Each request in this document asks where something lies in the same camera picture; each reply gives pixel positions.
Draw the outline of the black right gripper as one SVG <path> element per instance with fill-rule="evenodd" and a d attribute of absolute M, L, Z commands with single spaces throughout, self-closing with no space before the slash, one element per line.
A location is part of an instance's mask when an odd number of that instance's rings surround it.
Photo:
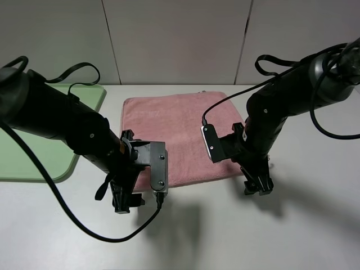
<path fill-rule="evenodd" d="M 221 137 L 220 144 L 226 159 L 238 163 L 242 173 L 248 180 L 245 181 L 244 195 L 253 195 L 259 192 L 260 196 L 268 195 L 273 191 L 273 181 L 269 173 L 268 158 L 260 154 L 253 146 L 248 145 L 245 127 L 241 122 L 232 125 L 232 133 Z"/>

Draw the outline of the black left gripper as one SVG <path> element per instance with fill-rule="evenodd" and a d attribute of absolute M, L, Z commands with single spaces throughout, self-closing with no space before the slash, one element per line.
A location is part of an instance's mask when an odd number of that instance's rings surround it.
<path fill-rule="evenodd" d="M 134 139 L 133 136 L 130 129 L 122 131 L 119 138 L 109 131 L 99 145 L 99 152 L 95 154 L 95 165 L 107 174 L 95 196 L 103 197 L 110 185 L 112 205 L 118 214 L 128 214 L 130 207 L 145 205 L 142 194 L 133 193 L 133 190 L 140 172 L 150 165 L 149 162 L 140 161 L 143 155 L 138 148 L 149 142 Z"/>

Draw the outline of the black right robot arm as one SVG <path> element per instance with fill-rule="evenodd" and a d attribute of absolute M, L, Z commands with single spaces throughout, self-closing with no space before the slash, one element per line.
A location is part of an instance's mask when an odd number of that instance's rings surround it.
<path fill-rule="evenodd" d="M 246 195 L 270 194 L 268 153 L 287 118 L 346 100 L 359 84 L 359 40 L 339 44 L 300 61 L 261 55 L 255 68 L 274 80 L 253 93 L 248 116 L 220 138 L 226 159 L 240 165 Z"/>

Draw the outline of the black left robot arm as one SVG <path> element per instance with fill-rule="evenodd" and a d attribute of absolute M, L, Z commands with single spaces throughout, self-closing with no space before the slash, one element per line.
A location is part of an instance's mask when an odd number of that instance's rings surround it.
<path fill-rule="evenodd" d="M 145 204 L 134 185 L 143 165 L 135 164 L 137 151 L 132 147 L 134 133 L 128 129 L 118 137 L 107 118 L 82 103 L 71 92 L 51 87 L 80 68 L 78 63 L 59 77 L 48 80 L 34 70 L 26 71 L 28 58 L 20 56 L 1 67 L 1 121 L 13 129 L 65 143 L 77 155 L 84 156 L 107 174 L 95 199 L 112 191 L 112 205 L 117 213 Z"/>

